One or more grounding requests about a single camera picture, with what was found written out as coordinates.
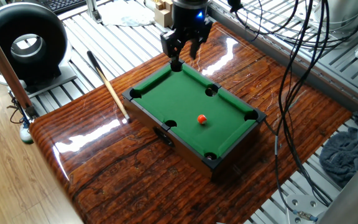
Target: mini pool table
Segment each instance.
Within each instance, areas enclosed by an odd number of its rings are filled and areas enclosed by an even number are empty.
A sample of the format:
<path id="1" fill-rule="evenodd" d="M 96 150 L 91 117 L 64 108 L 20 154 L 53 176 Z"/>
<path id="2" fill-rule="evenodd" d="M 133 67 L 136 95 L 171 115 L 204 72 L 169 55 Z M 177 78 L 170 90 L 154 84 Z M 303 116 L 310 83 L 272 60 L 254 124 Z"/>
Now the mini pool table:
<path id="1" fill-rule="evenodd" d="M 187 64 L 162 67 L 123 94 L 136 118 L 200 172 L 215 179 L 252 144 L 265 115 Z M 197 118 L 205 115 L 207 122 Z"/>

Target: orange ball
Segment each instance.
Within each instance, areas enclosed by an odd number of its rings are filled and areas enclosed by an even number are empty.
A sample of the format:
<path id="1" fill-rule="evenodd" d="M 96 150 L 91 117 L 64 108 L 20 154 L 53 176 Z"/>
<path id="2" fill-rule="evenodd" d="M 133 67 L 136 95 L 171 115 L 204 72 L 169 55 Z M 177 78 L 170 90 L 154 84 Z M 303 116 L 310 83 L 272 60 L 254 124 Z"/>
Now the orange ball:
<path id="1" fill-rule="evenodd" d="M 200 124 L 205 124 L 206 123 L 206 116 L 201 114 L 198 116 L 197 118 L 197 121 L 200 123 Z"/>

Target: pool cue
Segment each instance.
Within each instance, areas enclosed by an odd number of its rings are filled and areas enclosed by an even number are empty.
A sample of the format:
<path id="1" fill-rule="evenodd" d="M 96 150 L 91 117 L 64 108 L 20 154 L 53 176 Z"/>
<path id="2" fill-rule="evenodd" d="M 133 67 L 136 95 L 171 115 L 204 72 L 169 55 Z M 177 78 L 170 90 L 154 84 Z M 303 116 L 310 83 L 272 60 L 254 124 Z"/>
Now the pool cue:
<path id="1" fill-rule="evenodd" d="M 107 80 L 107 78 L 104 76 L 104 73 L 102 72 L 102 68 L 100 67 L 98 61 L 96 61 L 96 58 L 94 57 L 92 51 L 88 51 L 87 52 L 89 59 L 91 60 L 93 66 L 95 67 L 96 71 L 99 73 L 99 76 L 102 78 L 104 85 L 107 87 L 107 89 L 109 90 L 111 96 L 114 98 L 114 101 L 117 103 L 119 109 L 121 110 L 121 112 L 124 114 L 125 119 L 127 119 L 127 121 L 129 122 L 130 118 L 127 114 L 127 111 L 124 108 L 124 105 L 122 105 L 121 100 L 119 100 L 117 93 L 114 91 L 114 89 L 112 88 L 111 83 Z"/>
<path id="2" fill-rule="evenodd" d="M 32 110 L 32 103 L 30 101 L 29 96 L 25 92 L 23 86 L 20 84 L 19 78 L 17 77 L 15 71 L 13 70 L 11 64 L 7 60 L 4 52 L 0 47 L 0 73 L 4 77 L 7 85 L 11 88 L 14 96 L 20 103 L 20 105 L 25 109 L 27 114 L 31 117 L 37 115 L 37 113 Z"/>

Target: glossy wooden tabletop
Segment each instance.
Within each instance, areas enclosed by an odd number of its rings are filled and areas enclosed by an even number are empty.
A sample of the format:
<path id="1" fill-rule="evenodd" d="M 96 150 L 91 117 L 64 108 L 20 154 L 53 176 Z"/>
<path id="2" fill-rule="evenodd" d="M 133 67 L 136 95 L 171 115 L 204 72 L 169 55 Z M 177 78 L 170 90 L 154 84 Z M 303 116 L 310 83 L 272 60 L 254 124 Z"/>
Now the glossy wooden tabletop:
<path id="1" fill-rule="evenodd" d="M 277 127 L 283 66 L 217 23 L 194 62 L 188 52 L 189 45 L 181 55 L 184 61 L 266 113 Z M 168 61 L 161 54 L 111 83 L 121 97 Z M 301 159 L 350 115 L 304 86 L 291 108 Z M 105 86 L 37 118 L 30 131 L 85 223 L 243 223 L 277 189 L 274 135 L 266 125 L 254 146 L 244 149 L 244 156 L 227 170 L 227 180 L 217 184 L 137 120 L 127 123 Z M 284 137 L 279 141 L 284 181 L 296 166 Z"/>

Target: wooden block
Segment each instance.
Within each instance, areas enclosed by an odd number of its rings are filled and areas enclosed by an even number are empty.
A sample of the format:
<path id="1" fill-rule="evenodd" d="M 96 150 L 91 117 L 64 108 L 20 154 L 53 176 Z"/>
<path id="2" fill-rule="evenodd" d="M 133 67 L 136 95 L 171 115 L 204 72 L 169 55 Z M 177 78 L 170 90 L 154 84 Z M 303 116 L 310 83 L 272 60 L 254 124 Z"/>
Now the wooden block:
<path id="1" fill-rule="evenodd" d="M 156 10 L 154 19 L 161 26 L 172 26 L 172 13 L 166 9 Z"/>
<path id="2" fill-rule="evenodd" d="M 164 8 L 170 12 L 172 12 L 173 3 L 171 0 L 163 0 L 164 1 Z"/>
<path id="3" fill-rule="evenodd" d="M 164 7 L 164 6 L 163 6 L 163 4 L 162 4 L 162 3 L 160 3 L 160 2 L 156 2 L 156 3 L 155 3 L 155 8 L 156 8 L 156 9 L 158 9 L 158 10 L 162 10 L 162 9 L 163 9 L 163 7 Z"/>

